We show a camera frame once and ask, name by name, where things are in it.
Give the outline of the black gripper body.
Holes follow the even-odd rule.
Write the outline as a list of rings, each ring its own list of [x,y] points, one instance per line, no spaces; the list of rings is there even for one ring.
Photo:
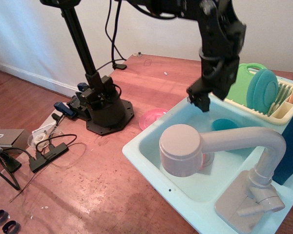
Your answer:
[[[246,25],[236,16],[231,0],[183,0],[183,18],[198,22],[202,38],[202,76],[213,79],[225,65],[239,62]]]

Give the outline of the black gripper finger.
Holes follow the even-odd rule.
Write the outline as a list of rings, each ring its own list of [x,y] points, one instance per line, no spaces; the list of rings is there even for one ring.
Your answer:
[[[213,94],[221,100],[227,97],[231,86],[236,82],[239,61],[240,57],[219,60],[209,78]]]
[[[208,112],[210,105],[210,98],[208,96],[209,92],[210,89],[200,78],[187,88],[188,100],[202,112]]]

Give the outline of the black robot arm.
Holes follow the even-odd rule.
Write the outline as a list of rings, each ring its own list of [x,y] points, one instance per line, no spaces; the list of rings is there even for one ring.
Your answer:
[[[82,95],[89,105],[113,104],[120,100],[115,84],[105,85],[94,66],[74,7],[78,0],[43,0],[42,4],[59,8],[66,21],[85,69],[90,96]],[[230,0],[130,0],[140,12],[157,19],[183,18],[198,22],[202,47],[199,51],[202,76],[188,89],[190,103],[202,112],[209,111],[209,93],[224,100],[235,83],[239,53],[243,47],[246,25],[236,16]]]

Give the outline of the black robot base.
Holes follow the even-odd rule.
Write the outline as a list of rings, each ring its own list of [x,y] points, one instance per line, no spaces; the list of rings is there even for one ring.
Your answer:
[[[121,131],[134,117],[130,101],[121,99],[122,90],[112,77],[96,72],[86,74],[87,83],[79,83],[78,91],[67,103],[86,129],[101,136]]]

